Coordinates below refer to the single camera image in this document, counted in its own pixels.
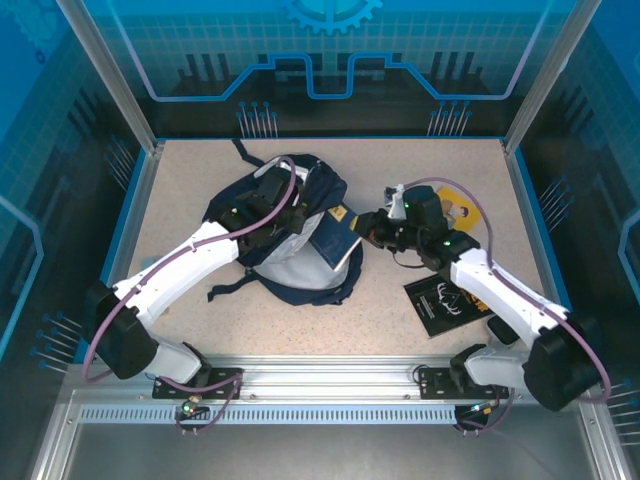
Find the glass panel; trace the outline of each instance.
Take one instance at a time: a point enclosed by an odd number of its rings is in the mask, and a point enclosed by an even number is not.
[[[521,145],[571,303],[598,314],[614,383],[640,379],[638,18],[637,2],[602,2]],[[612,403],[628,415],[624,398]]]
[[[55,3],[0,2],[0,45],[0,478],[9,479],[30,472],[77,343],[77,327],[56,313],[79,320],[139,145]]]
[[[157,135],[504,135],[574,0],[87,6]]]

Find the gear logo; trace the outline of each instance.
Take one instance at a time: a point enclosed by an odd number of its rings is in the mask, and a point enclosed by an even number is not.
[[[58,27],[54,0],[0,0],[0,14],[11,13],[20,31],[38,50],[47,50]]]
[[[281,0],[289,12],[289,19],[297,20],[300,28],[311,27],[313,33],[321,31],[332,35],[340,30],[360,28],[360,21],[370,20],[374,8],[382,7],[381,0]]]

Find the beige work surface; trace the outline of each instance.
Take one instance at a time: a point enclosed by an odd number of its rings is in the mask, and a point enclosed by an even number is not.
[[[385,186],[426,176],[456,180],[486,209],[495,230],[495,259],[541,291],[531,247],[498,140],[315,139],[247,140],[264,160],[285,153],[313,153],[348,183],[346,203],[357,213],[377,210]],[[209,200],[254,168],[228,140],[167,141],[144,216],[130,274],[195,231]],[[486,229],[472,234],[486,246]],[[404,263],[415,253],[400,255]],[[187,341],[207,354],[457,353],[487,340],[482,321],[429,338],[403,285],[427,277],[426,269],[397,266],[388,251],[365,245],[362,276],[340,306],[292,307],[259,283],[207,303],[212,285],[233,283],[242,268],[227,265],[178,299],[154,324],[154,333]]]

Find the black booklet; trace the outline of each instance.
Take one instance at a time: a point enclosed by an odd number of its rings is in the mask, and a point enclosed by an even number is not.
[[[439,275],[404,286],[430,337],[493,313],[479,298]]]

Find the navy blue backpack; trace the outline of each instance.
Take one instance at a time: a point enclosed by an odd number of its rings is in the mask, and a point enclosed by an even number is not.
[[[210,202],[203,221],[213,212],[243,193],[255,190],[259,177],[277,158],[269,163],[250,155],[238,139],[232,140],[241,158],[258,169],[232,183]],[[259,281],[280,300],[290,305],[340,305],[349,297],[360,278],[363,260],[362,244],[351,252],[344,265],[334,271],[315,250],[309,238],[324,213],[339,206],[347,191],[346,182],[325,162],[309,154],[289,154],[297,169],[306,173],[305,187],[300,201],[308,205],[308,217],[302,233],[281,232],[261,248],[238,259],[245,267],[245,276],[232,285],[216,285],[208,294],[233,293],[249,282]]]

